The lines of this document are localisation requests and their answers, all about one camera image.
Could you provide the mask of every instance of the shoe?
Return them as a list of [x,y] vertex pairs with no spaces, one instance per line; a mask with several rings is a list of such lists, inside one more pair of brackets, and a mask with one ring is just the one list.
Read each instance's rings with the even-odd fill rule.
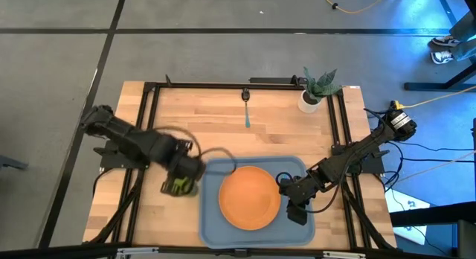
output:
[[445,46],[445,47],[454,47],[461,43],[461,41],[455,39],[453,36],[439,36],[431,40],[434,44]]
[[431,59],[437,65],[442,65],[444,63],[454,60],[454,56],[450,51],[438,51],[431,53]]

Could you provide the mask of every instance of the blue tray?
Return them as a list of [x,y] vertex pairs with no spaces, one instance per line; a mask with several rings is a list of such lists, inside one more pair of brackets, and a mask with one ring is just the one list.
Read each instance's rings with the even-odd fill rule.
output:
[[[256,166],[269,172],[273,177],[286,171],[292,176],[304,176],[304,163],[294,156],[273,156],[238,158],[238,167]],[[301,246],[314,237],[314,217],[308,214],[307,224],[298,225],[288,219],[286,206],[288,199],[281,197],[280,210],[276,218],[266,227],[246,231],[231,225],[219,208],[218,193],[226,173],[233,168],[230,159],[211,159],[200,187],[200,223],[199,234],[202,241],[212,249],[227,248],[267,248]]]

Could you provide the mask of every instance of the potted plant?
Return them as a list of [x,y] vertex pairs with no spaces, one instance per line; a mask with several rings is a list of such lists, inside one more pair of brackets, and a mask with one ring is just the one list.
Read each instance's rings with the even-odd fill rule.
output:
[[332,84],[336,71],[337,69],[334,69],[330,73],[324,73],[316,81],[314,77],[309,76],[307,68],[304,67],[307,84],[297,103],[302,112],[313,113],[318,108],[322,98],[333,95],[341,89],[340,86]]

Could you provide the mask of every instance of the wooden tabletop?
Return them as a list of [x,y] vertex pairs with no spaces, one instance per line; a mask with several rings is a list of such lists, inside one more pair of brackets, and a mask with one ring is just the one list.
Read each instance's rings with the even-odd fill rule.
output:
[[[141,102],[144,82],[125,82],[115,115],[135,124]],[[330,156],[332,130],[327,100],[322,100],[312,114],[298,109],[299,91],[251,90],[248,102],[251,127],[245,127],[245,109],[239,89],[161,89],[155,126],[176,125],[191,131],[202,149],[226,147],[235,156],[297,156],[311,166]],[[357,86],[344,87],[344,99],[352,140],[358,141],[370,133],[367,116],[362,110],[364,101]],[[147,102],[145,121],[149,106]],[[339,135],[344,132],[340,121],[337,98],[335,111]],[[177,132],[171,134],[187,138]],[[210,154],[205,160],[220,157]],[[95,237],[118,207],[124,170],[112,170],[97,183],[84,240]],[[160,193],[167,172],[151,164],[145,173],[133,243],[156,246],[205,246],[199,238],[199,197],[171,197]],[[385,202],[382,184],[370,174],[361,174],[360,183],[364,207],[374,226],[387,242],[396,241]],[[318,193],[312,207],[325,206],[333,191]],[[363,246],[358,218],[354,216],[357,243]],[[124,240],[129,213],[123,220],[120,239]],[[299,249],[349,249],[344,206],[338,193],[332,206],[315,215],[315,237],[305,246],[286,247]]]

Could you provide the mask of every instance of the green succulent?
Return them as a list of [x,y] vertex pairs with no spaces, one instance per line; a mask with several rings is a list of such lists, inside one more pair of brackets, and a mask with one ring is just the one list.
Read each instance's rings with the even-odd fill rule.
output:
[[330,73],[324,73],[319,80],[316,81],[314,77],[309,75],[309,71],[304,67],[304,75],[307,78],[307,85],[305,87],[306,92],[311,99],[320,101],[323,97],[335,94],[341,89],[339,85],[332,84],[337,69],[334,69]]

